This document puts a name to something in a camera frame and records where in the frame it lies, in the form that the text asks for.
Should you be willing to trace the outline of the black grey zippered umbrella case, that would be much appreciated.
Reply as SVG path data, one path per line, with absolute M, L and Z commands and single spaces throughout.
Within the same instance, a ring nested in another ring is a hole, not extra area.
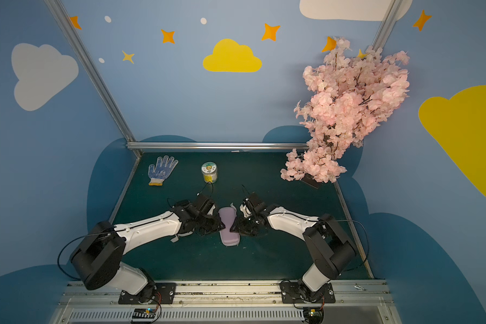
M 187 232 L 187 233 L 179 233 L 179 234 L 176 234 L 170 241 L 172 243 L 177 243 L 181 238 L 184 238 L 184 237 L 187 237 L 187 236 L 190 236 L 192 235 L 193 232 Z

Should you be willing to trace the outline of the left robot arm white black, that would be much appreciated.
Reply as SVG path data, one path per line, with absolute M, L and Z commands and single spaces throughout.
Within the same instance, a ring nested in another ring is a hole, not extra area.
M 225 228 L 214 207 L 204 214 L 194 207 L 175 207 L 155 217 L 113 225 L 99 222 L 70 256 L 70 262 L 87 290 L 104 286 L 120 289 L 150 303 L 155 282 L 145 271 L 122 262 L 125 254 L 144 244 L 189 232 L 216 233 Z

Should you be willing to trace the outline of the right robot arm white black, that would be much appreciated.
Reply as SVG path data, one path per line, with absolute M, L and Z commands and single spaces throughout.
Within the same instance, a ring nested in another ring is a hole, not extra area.
M 256 236 L 262 226 L 268 226 L 304 241 L 313 261 L 300 282 L 306 294 L 314 294 L 338 278 L 359 254 L 340 221 L 329 214 L 307 216 L 279 205 L 270 205 L 260 211 L 242 205 L 240 210 L 243 216 L 235 219 L 231 232 Z

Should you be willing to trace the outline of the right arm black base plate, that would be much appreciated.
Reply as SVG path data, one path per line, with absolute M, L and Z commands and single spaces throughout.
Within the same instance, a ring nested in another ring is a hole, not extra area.
M 330 283 L 325 283 L 320 289 L 312 291 L 302 282 L 283 280 L 279 283 L 279 288 L 284 304 L 333 304 L 336 302 L 333 286 Z

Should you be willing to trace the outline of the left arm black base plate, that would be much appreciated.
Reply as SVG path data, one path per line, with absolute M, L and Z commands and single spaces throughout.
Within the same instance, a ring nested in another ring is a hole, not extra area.
M 138 294 L 122 290 L 119 305 L 171 305 L 177 284 L 172 282 L 148 283 Z

